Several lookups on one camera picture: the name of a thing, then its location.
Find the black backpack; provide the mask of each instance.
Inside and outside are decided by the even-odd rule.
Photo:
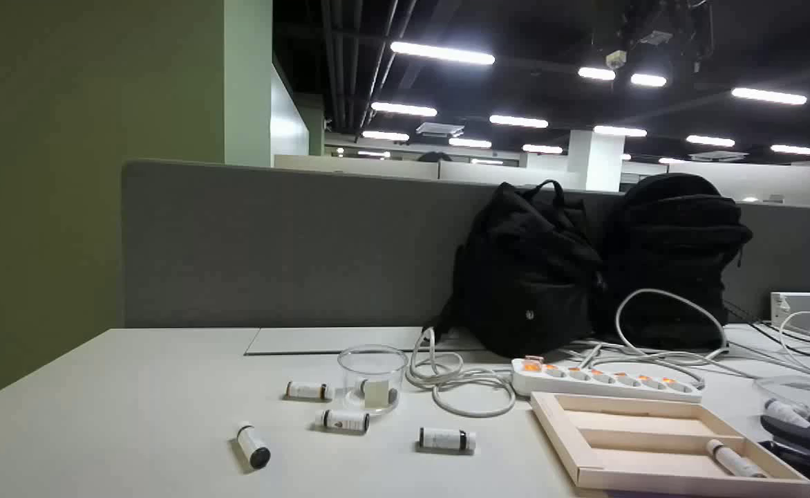
[[[632,186],[608,216],[599,242],[606,310],[602,330],[614,335],[614,313],[639,288],[661,288],[691,298],[726,324],[721,270],[751,237],[740,206],[695,173],[661,173]],[[713,324],[666,295],[635,295],[621,313],[631,343],[653,348],[718,348]]]
[[[543,353],[590,338],[599,258],[585,211],[554,179],[534,190],[504,183],[456,249],[454,295],[433,330],[469,330],[504,357]]]

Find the cylindrical white object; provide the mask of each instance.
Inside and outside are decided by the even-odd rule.
[[[475,446],[479,446],[479,433],[464,431],[464,428],[432,428],[432,425],[422,425],[418,446],[422,451],[472,453]]]
[[[362,411],[362,408],[326,408],[324,411],[324,428],[326,431],[368,433],[371,411]]]
[[[256,431],[251,425],[241,425],[237,428],[237,451],[244,453],[244,460],[251,464],[251,468],[266,468],[268,460],[272,460],[272,451],[268,446],[256,436]]]
[[[287,382],[286,399],[332,400],[332,386],[324,382]]]
[[[772,415],[783,422],[800,425],[800,428],[810,428],[810,421],[805,415],[800,415],[790,403],[783,403],[776,399],[765,400],[765,415]]]
[[[744,460],[740,453],[736,453],[729,446],[725,446],[718,440],[708,440],[708,453],[729,475],[765,478],[765,472],[754,461]]]

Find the white desk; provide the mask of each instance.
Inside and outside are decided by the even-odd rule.
[[[244,357],[251,338],[255,330],[111,330],[0,390],[0,494],[573,494],[526,400],[504,418],[468,421],[407,393],[366,436],[310,431],[324,403],[279,393],[287,379],[337,379],[334,353]],[[708,382],[706,403],[764,436],[751,382]],[[273,451],[256,472],[229,443],[241,421]],[[475,428],[479,453],[418,453],[418,425]]]

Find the black object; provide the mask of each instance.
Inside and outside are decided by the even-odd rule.
[[[760,422],[773,440],[764,446],[810,478],[810,428],[760,415]]]
[[[632,186],[612,213],[602,254],[606,298],[597,330],[614,338],[614,313],[639,288],[679,292],[721,324],[721,270],[751,237],[740,206],[695,173],[661,173]],[[639,295],[621,313],[635,345],[718,348],[721,338],[706,316],[663,295]]]
[[[583,202],[567,202],[555,179],[526,193],[504,183],[456,249],[454,295],[433,330],[464,325],[504,357],[558,348],[592,335],[597,270]]]

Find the dark ceiling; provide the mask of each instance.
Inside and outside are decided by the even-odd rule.
[[[273,52],[294,90],[324,93],[337,133],[414,135],[420,118],[368,108],[402,100],[433,105],[433,122],[464,125],[468,135],[491,139],[498,150],[567,143],[570,130],[597,122],[648,126],[650,139],[627,141],[632,154],[702,153],[684,141],[689,133],[729,135],[746,159],[764,164],[790,159],[769,154],[773,141],[810,143],[810,101],[784,108],[729,96],[733,85],[810,96],[810,0],[708,0],[713,45],[700,71],[685,52],[644,49],[644,60],[668,76],[666,89],[576,75],[602,52],[592,27],[608,3],[624,0],[279,0]],[[487,49],[496,65],[392,54],[392,38]],[[544,117],[551,126],[491,126],[489,114]]]

